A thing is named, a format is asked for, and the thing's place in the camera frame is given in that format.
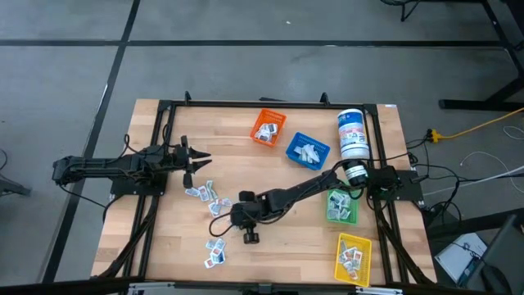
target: wooden table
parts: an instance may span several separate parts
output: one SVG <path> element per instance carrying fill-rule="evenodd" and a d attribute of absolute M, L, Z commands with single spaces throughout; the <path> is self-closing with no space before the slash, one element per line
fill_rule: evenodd
<path fill-rule="evenodd" d="M 139 99 L 129 126 L 131 146 L 149 145 L 156 117 L 158 100 Z M 386 155 L 406 152 L 399 113 L 394 105 L 378 105 Z M 194 185 L 214 180 L 220 197 L 237 201 L 242 190 L 263 192 L 270 188 L 289 188 L 315 177 L 312 171 L 291 161 L 286 148 L 297 131 L 316 138 L 331 147 L 324 170 L 341 159 L 337 131 L 338 110 L 279 109 L 287 121 L 277 146 L 271 148 L 253 142 L 250 131 L 260 109 L 228 107 L 177 107 L 171 143 L 187 135 L 196 150 L 209 152 L 213 161 L 193 176 Z M 368 118 L 370 134 L 373 123 Z M 373 136 L 373 154 L 377 155 Z M 409 159 L 389 161 L 398 170 L 409 169 Z M 339 178 L 344 179 L 339 169 Z M 337 237 L 348 233 L 373 241 L 371 284 L 384 284 L 382 258 L 377 240 L 374 213 L 361 199 L 358 226 L 339 225 L 326 221 L 327 193 L 298 202 L 284 218 L 274 225 L 259 225 L 260 243 L 245 245 L 244 231 L 230 230 L 223 239 L 226 262 L 207 270 L 204 260 L 210 250 L 205 248 L 211 238 L 208 226 L 212 220 L 207 203 L 184 193 L 182 172 L 169 175 L 165 195 L 160 197 L 156 226 L 147 266 L 147 279 L 274 282 L 298 284 L 343 284 L 333 278 Z M 129 240 L 137 196 L 123 196 L 107 212 L 106 223 L 93 265 L 93 275 L 104 271 Z M 396 202 L 396 211 L 404 247 L 423 270 L 436 280 L 422 216 L 410 202 Z M 228 226 L 219 223 L 215 232 Z M 138 272 L 142 245 L 133 261 L 132 275 Z M 395 251 L 390 245 L 390 259 L 395 280 L 399 280 Z"/>

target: cylindrical container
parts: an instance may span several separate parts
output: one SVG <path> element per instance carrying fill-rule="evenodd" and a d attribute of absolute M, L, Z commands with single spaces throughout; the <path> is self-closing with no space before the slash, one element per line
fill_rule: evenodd
<path fill-rule="evenodd" d="M 364 128 L 364 114 L 360 110 L 348 109 L 338 114 L 342 159 L 369 159 Z"/>

